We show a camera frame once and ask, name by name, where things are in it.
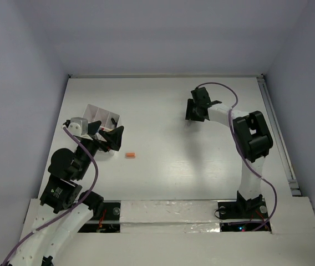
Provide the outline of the black scissors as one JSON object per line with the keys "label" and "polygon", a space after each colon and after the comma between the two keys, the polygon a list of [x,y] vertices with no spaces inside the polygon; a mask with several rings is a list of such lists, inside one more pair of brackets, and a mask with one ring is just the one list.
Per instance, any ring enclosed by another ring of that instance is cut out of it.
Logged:
{"label": "black scissors", "polygon": [[115,119],[112,117],[111,122],[115,127],[118,127],[118,123],[115,121]]}

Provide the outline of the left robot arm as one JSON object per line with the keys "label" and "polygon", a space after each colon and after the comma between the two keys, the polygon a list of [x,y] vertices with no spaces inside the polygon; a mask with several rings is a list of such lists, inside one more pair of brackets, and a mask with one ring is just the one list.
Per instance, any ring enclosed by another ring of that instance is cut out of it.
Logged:
{"label": "left robot arm", "polygon": [[105,202],[93,186],[83,191],[78,181],[93,166],[93,183],[97,183],[99,169],[94,156],[98,151],[119,151],[124,127],[114,119],[111,127],[105,127],[100,120],[73,117],[62,128],[77,148],[61,148],[52,154],[49,179],[31,231],[13,247],[3,265],[56,265],[78,232],[120,232],[120,203]]}

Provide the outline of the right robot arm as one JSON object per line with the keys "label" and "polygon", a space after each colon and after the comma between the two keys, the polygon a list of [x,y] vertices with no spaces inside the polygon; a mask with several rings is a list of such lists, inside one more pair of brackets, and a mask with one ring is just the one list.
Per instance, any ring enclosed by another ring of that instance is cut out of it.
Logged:
{"label": "right robot arm", "polygon": [[187,100],[185,119],[198,122],[207,120],[229,128],[242,160],[241,183],[234,201],[219,203],[218,218],[252,219],[265,206],[261,192],[262,169],[273,147],[273,138],[262,112],[236,110],[238,96],[235,91],[221,83],[208,84],[228,89],[233,93],[235,103],[227,106],[221,101],[212,101],[203,83],[191,91],[192,98]]}

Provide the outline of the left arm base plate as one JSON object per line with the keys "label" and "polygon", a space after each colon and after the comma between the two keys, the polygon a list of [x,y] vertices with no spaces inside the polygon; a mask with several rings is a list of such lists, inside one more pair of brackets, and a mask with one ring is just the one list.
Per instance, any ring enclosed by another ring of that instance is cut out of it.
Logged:
{"label": "left arm base plate", "polygon": [[119,233],[121,201],[105,201],[100,217],[84,224],[79,233]]}

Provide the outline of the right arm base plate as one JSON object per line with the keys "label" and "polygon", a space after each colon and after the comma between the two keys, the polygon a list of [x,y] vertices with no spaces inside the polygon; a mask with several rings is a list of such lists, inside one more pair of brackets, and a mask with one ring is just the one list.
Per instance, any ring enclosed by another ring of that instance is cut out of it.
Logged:
{"label": "right arm base plate", "polygon": [[271,232],[268,210],[264,202],[256,209],[243,213],[236,201],[218,202],[214,216],[220,221],[221,232]]}

